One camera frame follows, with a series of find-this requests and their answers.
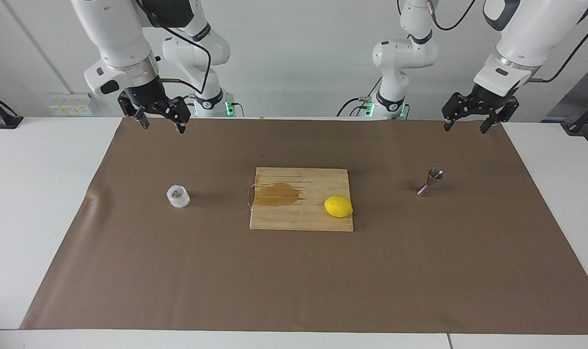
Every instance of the brown table mat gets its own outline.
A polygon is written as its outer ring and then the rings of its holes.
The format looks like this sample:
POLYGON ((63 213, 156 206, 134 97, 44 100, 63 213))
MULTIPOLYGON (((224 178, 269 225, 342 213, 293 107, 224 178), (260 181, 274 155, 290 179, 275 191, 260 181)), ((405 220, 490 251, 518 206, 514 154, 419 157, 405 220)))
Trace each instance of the brown table mat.
POLYGON ((588 334, 584 270, 478 124, 125 119, 21 328, 588 334), (354 232, 249 230, 258 166, 348 169, 354 232))

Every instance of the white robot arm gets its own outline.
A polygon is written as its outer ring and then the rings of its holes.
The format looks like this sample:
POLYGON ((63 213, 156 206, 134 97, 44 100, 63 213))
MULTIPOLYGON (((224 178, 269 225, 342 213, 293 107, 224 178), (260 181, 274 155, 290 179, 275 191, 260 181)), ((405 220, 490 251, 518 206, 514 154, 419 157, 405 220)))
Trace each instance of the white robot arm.
MULTIPOLYGON (((135 117, 143 128, 148 128, 145 113, 160 114, 174 121, 183 133, 190 111, 183 97, 167 97, 159 78, 158 59, 143 36, 142 23, 176 31, 209 51, 212 64, 223 64, 229 59, 229 46, 210 28, 200 0, 72 0, 72 6, 100 51, 101 59, 85 71, 87 84, 95 95, 123 90, 117 100, 126 116, 135 117)), ((225 103, 233 97, 221 90, 213 70, 203 85, 208 58, 205 51, 173 38, 167 39, 164 47, 172 46, 168 42, 176 45, 165 51, 166 57, 191 78, 191 85, 198 90, 198 100, 213 102, 211 108, 197 108, 198 113, 207 110, 201 116, 219 112, 223 116, 232 115, 232 109, 225 108, 225 103)))
MULTIPOLYGON (((199 44, 210 53, 210 66, 229 61, 231 50, 227 41, 216 33, 206 20, 200 0, 190 0, 194 18, 179 35, 199 44)), ((202 49, 179 37, 167 38, 162 46, 165 59, 184 71, 193 86, 201 86, 194 104, 199 117, 233 116, 234 97, 219 83, 214 69, 208 69, 208 56, 202 49)))
POLYGON ((501 33, 496 52, 474 78, 470 95, 443 107, 445 130, 471 114, 488 115, 480 130, 506 122, 520 105, 513 94, 533 77, 588 10, 588 0, 486 0, 487 23, 501 33))
POLYGON ((382 84, 372 99, 368 115, 393 119, 403 108, 409 78, 406 68, 425 68, 438 58, 438 44, 432 38, 433 22, 427 0, 406 0, 400 18, 407 39, 378 42, 373 62, 382 71, 382 84))

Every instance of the wooden cutting board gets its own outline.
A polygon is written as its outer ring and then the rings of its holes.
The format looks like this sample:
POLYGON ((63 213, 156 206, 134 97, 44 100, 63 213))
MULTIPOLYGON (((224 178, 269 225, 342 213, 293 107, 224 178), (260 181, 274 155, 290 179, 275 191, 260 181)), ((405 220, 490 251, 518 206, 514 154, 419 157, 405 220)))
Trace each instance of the wooden cutting board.
POLYGON ((323 204, 331 196, 350 199, 347 170, 258 167, 250 228, 352 232, 352 215, 326 212, 323 204))

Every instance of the yellow lemon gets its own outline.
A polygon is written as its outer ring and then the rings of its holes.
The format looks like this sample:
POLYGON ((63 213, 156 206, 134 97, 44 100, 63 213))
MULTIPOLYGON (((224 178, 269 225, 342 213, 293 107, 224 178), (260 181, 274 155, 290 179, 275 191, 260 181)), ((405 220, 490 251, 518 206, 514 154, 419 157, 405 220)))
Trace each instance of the yellow lemon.
POLYGON ((338 218, 347 217, 352 214, 352 203, 343 196, 331 196, 324 201, 324 208, 331 216, 338 218))

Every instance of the table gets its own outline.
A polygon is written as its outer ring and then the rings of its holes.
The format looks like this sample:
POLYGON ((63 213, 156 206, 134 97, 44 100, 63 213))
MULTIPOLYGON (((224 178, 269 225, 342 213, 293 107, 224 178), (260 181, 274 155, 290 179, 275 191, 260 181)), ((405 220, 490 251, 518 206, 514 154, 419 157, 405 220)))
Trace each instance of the table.
MULTIPOLYGON (((17 329, 119 124, 119 118, 28 118, 0 130, 0 329, 17 329)), ((588 143, 556 124, 504 124, 588 274, 588 143)), ((392 347, 588 348, 588 336, 0 331, 0 348, 392 347)))

